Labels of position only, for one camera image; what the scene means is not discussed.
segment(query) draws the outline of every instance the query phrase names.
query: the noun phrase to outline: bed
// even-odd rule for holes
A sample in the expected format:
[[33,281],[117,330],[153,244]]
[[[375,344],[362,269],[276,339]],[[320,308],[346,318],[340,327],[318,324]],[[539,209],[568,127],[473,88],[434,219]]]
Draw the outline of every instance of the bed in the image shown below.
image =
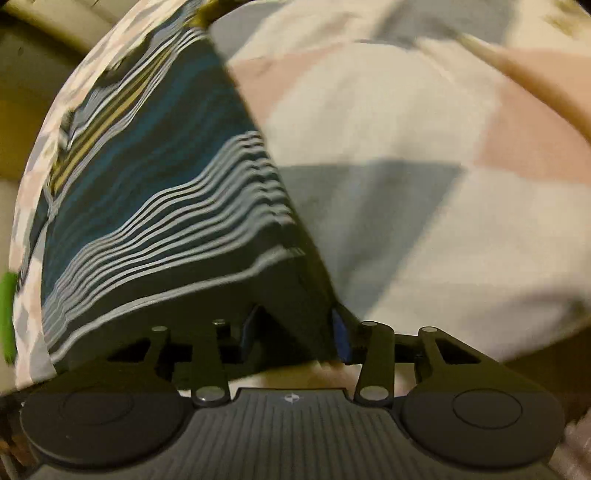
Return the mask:
[[[46,117],[18,193],[9,258],[21,272],[20,386],[54,375],[91,330],[52,350],[41,302],[50,260],[36,215],[67,143],[64,123],[150,32],[198,6],[140,1]],[[209,35],[336,297],[357,318],[407,334],[437,325],[530,376],[531,355],[588,338],[591,21],[578,4],[256,0]],[[325,373],[304,381],[335,381]],[[337,383],[355,373],[339,375]],[[412,383],[400,381],[401,392]],[[579,437],[570,436],[575,448],[586,442]],[[568,448],[556,468],[572,475],[579,467],[564,460]]]

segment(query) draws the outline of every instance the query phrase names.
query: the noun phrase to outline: metal screw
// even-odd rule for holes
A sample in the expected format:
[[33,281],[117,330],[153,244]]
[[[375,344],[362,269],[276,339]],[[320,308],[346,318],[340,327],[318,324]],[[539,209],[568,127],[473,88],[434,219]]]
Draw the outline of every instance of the metal screw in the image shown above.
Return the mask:
[[201,387],[195,392],[197,399],[204,403],[221,400],[225,394],[220,387],[216,387],[215,385]]
[[370,385],[368,387],[363,387],[359,392],[359,395],[364,400],[368,401],[382,401],[386,400],[390,393],[384,387],[380,387],[378,385]]

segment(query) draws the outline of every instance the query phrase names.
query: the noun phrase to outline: striped fabric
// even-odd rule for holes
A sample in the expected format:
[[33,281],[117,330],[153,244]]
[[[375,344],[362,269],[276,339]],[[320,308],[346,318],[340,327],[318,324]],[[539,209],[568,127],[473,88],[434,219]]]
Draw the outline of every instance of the striped fabric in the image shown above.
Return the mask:
[[[262,304],[313,356],[334,356],[330,285],[321,267],[312,273],[321,263],[261,134],[191,26],[196,7],[150,32],[64,116],[20,271],[22,285],[44,232],[42,326],[54,364],[167,323],[146,313],[163,303],[169,320],[188,322],[221,312],[240,322]],[[263,273],[273,287],[261,287]]]

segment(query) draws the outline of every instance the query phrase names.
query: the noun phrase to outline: beige wall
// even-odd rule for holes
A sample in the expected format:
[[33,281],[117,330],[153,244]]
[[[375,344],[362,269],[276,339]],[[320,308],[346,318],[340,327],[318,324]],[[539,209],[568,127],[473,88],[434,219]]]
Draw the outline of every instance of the beige wall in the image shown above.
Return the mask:
[[11,93],[0,86],[0,177],[18,181],[47,106]]
[[81,59],[0,13],[0,177],[20,179],[53,98]]

